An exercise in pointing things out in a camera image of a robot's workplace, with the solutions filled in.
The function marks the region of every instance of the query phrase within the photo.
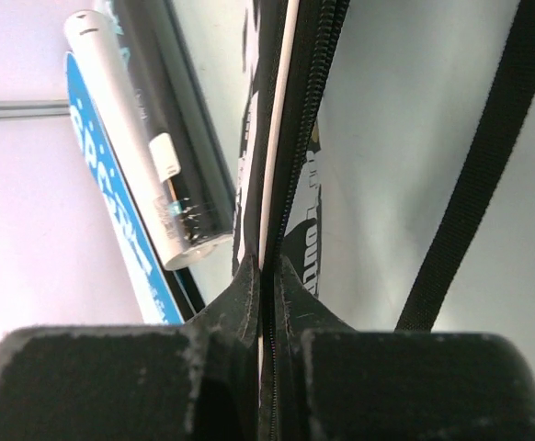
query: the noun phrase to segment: white label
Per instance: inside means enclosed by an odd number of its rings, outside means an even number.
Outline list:
[[[157,135],[149,142],[149,150],[154,158],[155,169],[161,182],[177,175],[182,170],[177,160],[176,149],[169,134],[162,133],[161,135]]]

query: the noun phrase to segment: black zipper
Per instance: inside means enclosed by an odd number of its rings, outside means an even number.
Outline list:
[[[313,57],[309,67],[308,82],[303,97],[301,123],[298,126],[296,143],[291,157],[290,179],[274,246],[274,258],[278,258],[281,251],[286,226],[294,202],[296,186],[298,185],[306,150],[313,132],[314,123],[323,97],[324,86],[326,85],[348,6],[349,0],[323,0],[321,3],[316,38],[313,45]],[[273,441],[278,439],[278,365],[276,357],[276,317],[273,291],[269,297],[267,334],[272,359],[272,406],[269,439]]]

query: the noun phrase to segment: label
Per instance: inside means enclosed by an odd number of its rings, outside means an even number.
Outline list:
[[[155,170],[157,170],[160,182],[165,182],[182,171],[174,143],[168,133],[157,135],[149,142],[149,151],[154,158]]]
[[[66,66],[75,135],[106,202],[143,319],[147,323],[181,324],[184,321],[165,282],[75,57],[70,52]]]

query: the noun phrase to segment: white tube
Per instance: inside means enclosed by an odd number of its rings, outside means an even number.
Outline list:
[[[159,184],[110,21],[96,11],[79,11],[65,21],[64,32],[154,248],[164,268],[173,269],[172,259],[187,247]]]

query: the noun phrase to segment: black strap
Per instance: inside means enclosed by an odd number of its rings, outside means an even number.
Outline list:
[[[521,0],[484,113],[397,331],[430,331],[478,230],[535,95],[535,0]]]

